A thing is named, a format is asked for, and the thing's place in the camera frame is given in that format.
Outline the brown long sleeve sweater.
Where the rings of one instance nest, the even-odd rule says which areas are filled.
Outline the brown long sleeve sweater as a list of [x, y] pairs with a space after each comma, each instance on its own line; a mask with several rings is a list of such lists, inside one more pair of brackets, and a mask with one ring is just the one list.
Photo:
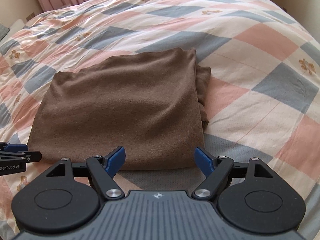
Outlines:
[[35, 115], [29, 149], [54, 163], [83, 162], [122, 146], [124, 170], [192, 167], [195, 148], [204, 146], [210, 77], [195, 49], [181, 48], [58, 72]]

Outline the checkered pink grey quilt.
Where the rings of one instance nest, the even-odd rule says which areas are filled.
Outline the checkered pink grey quilt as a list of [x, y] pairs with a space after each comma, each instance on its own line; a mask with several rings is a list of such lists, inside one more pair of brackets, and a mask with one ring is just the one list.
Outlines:
[[270, 0], [91, 0], [36, 16], [1, 46], [1, 141], [28, 141], [56, 72], [174, 47], [212, 70], [206, 149], [263, 159], [305, 200], [299, 233], [319, 239], [319, 43]]

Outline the grey plaid pillow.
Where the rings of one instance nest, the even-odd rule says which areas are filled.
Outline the grey plaid pillow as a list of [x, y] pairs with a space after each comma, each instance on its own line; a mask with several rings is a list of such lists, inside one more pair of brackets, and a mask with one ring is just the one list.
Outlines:
[[8, 27], [0, 24], [0, 41], [6, 37], [6, 35], [9, 33], [9, 31], [10, 31], [10, 29]]

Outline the cream padded headboard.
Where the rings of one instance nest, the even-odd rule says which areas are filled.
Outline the cream padded headboard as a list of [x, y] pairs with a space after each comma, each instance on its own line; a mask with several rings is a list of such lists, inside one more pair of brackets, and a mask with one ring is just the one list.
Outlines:
[[9, 27], [9, 33], [15, 34], [18, 31], [22, 30], [25, 26], [25, 23], [22, 19], [16, 20], [10, 27]]

